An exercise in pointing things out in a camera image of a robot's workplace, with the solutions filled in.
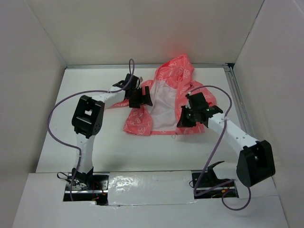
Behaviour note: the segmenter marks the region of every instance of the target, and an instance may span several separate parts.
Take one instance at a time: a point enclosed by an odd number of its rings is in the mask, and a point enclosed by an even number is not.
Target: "white wall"
[[[68,65],[235,62],[263,0],[27,0]]]
[[[279,157],[275,183],[290,228],[304,224],[302,10],[294,0],[265,0],[234,68],[255,135]]]
[[[64,66],[25,2],[0,2],[0,33],[0,227],[10,228]]]

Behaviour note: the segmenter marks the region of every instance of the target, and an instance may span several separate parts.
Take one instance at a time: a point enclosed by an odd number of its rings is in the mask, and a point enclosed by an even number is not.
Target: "white panel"
[[[68,65],[235,62],[263,0],[28,0]]]
[[[109,89],[125,78],[128,69],[68,69],[65,72],[57,102],[76,92],[94,89]],[[137,68],[136,76],[153,79],[155,68]],[[193,79],[204,85],[214,85],[231,94],[222,68],[196,68]],[[210,89],[218,106],[227,110],[228,98],[216,89]],[[61,140],[76,144],[76,134],[71,124],[79,97],[74,97],[58,107],[51,121],[51,129]],[[175,171],[202,169],[210,155],[218,134],[206,129],[204,134],[138,136],[123,132],[123,126],[131,109],[114,108],[104,113],[103,126],[95,138],[93,165],[95,171]],[[239,126],[235,106],[229,118]],[[49,134],[42,149],[37,172],[71,172],[76,149],[57,143]],[[237,162],[236,153],[222,142],[212,160],[214,162]]]
[[[24,1],[1,1],[0,33],[0,226],[10,228],[64,67]]]
[[[165,205],[194,203],[189,188],[191,171],[111,172],[109,205]]]
[[[52,173],[30,174],[13,228],[288,228],[277,196],[253,198],[242,211],[228,210],[221,199],[184,205],[96,206],[63,202],[65,184]],[[225,200],[236,208],[247,201]]]
[[[265,1],[234,68],[253,130],[277,157],[290,228],[304,224],[304,13],[297,2]]]

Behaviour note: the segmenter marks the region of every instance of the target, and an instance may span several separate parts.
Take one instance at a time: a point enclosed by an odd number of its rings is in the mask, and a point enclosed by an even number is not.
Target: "printed pattern on fabric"
[[[173,90],[176,90],[175,104],[173,105],[175,116],[172,116],[172,118],[175,118],[176,123],[179,121],[181,116],[181,106],[187,103],[186,94],[191,90],[203,85],[192,80],[193,71],[194,67],[190,63],[187,55],[182,55],[160,66],[155,72],[154,80],[147,80],[142,83],[142,88],[145,86],[149,87],[153,104],[155,104],[154,99],[157,97],[158,90],[155,88],[155,84],[157,82],[165,81],[168,86],[170,86]],[[193,94],[199,92],[204,94],[209,105],[216,105],[214,95],[207,88],[198,89],[193,92]],[[116,103],[113,107],[125,107],[128,105],[128,101],[125,100],[123,102]],[[175,127],[175,130],[168,131],[154,130],[153,119],[149,113],[149,110],[151,110],[151,108],[147,107],[146,105],[142,105],[139,109],[132,109],[123,126],[123,131],[143,136],[194,134],[204,132],[203,124],[197,124],[196,127],[192,128]]]

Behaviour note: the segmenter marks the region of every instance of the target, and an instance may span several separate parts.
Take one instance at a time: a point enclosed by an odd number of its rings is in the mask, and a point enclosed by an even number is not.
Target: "pink cloth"
[[[187,55],[179,56],[159,67],[154,80],[142,83],[142,88],[150,89],[153,107],[142,105],[140,109],[132,109],[123,131],[137,135],[160,134],[194,134],[204,132],[203,124],[192,128],[177,128],[181,116],[181,106],[187,103],[186,94],[194,88],[202,86],[192,81],[194,67]],[[214,95],[206,88],[196,90],[202,92],[209,105],[216,105]],[[128,106],[128,101],[117,103],[114,107]]]

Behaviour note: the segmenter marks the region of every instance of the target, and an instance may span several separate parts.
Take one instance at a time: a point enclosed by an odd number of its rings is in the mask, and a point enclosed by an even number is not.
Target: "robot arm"
[[[145,87],[145,94],[143,95],[142,88],[139,87],[140,79],[133,76],[132,81],[125,88],[125,85],[130,80],[131,75],[127,74],[125,80],[114,84],[108,93],[102,93],[93,97],[86,95],[81,96],[77,104],[72,125],[76,133],[77,147],[81,149],[81,161],[78,167],[75,179],[85,185],[91,184],[93,175],[93,144],[95,136],[99,133],[104,111],[112,105],[129,100],[129,107],[140,108],[140,105],[147,104],[152,106],[149,87]],[[76,171],[79,155],[77,155],[72,174]]]
[[[177,127],[194,127],[196,122],[204,124],[218,134],[224,129],[225,114],[217,106],[209,107],[203,93],[187,95],[188,104],[182,106],[181,118]],[[229,119],[224,134],[238,156],[236,172],[223,173],[219,168],[225,164],[218,163],[213,171],[218,179],[240,180],[246,187],[251,187],[275,174],[275,164],[271,145],[267,141],[259,142],[242,131]]]

